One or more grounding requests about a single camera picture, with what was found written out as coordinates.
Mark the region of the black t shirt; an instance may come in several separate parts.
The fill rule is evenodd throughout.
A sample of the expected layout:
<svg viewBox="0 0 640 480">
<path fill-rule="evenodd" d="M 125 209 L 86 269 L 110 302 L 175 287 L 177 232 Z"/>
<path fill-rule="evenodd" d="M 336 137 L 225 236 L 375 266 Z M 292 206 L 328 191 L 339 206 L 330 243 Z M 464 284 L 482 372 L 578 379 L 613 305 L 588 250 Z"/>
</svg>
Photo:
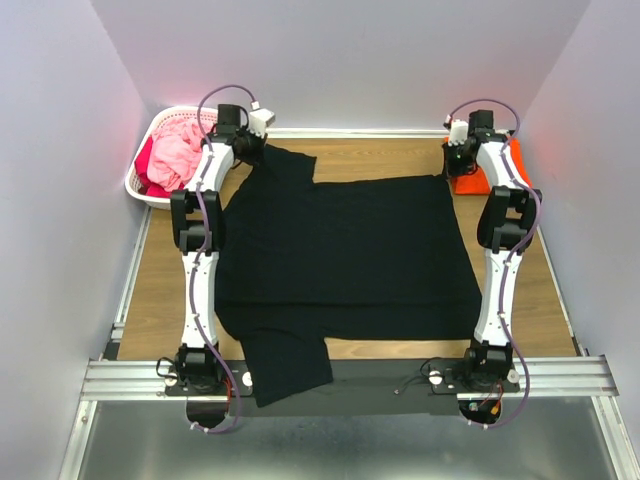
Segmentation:
<svg viewBox="0 0 640 480">
<path fill-rule="evenodd" d="M 265 407 L 333 379 L 326 340 L 467 340 L 482 295 L 440 175 L 317 183 L 267 146 L 224 211 L 215 311 Z"/>
</svg>

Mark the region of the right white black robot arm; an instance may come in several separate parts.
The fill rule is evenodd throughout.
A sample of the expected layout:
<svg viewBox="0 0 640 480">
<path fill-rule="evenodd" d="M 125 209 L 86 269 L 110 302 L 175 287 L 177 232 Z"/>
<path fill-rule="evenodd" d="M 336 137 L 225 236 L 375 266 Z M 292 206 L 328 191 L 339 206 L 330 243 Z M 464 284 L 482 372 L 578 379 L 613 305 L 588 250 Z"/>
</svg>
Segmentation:
<svg viewBox="0 0 640 480">
<path fill-rule="evenodd" d="M 515 287 L 523 254 L 539 223 L 541 192 L 531 187 L 512 158 L 512 133 L 494 128 L 491 110 L 476 110 L 467 120 L 449 114 L 443 145 L 444 173 L 453 180 L 483 172 L 490 188 L 476 238 L 483 248 L 485 280 L 480 314 L 455 379 L 480 392 L 495 383 L 513 383 L 512 334 Z"/>
</svg>

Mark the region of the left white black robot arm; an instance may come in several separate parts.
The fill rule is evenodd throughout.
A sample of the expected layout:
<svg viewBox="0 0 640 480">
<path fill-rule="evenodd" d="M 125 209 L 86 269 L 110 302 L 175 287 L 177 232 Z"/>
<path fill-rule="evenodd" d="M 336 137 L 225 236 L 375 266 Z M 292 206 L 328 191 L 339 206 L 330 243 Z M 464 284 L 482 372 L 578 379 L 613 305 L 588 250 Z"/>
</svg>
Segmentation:
<svg viewBox="0 0 640 480">
<path fill-rule="evenodd" d="M 262 160 L 274 119 L 275 114 L 257 101 L 249 110 L 221 104 L 214 125 L 206 129 L 202 109 L 196 110 L 196 125 L 203 134 L 199 162 L 186 186 L 170 196 L 173 240 L 185 277 L 185 315 L 168 389 L 210 395 L 234 386 L 218 351 L 215 326 L 215 276 L 226 236 L 219 190 L 234 164 Z"/>
</svg>

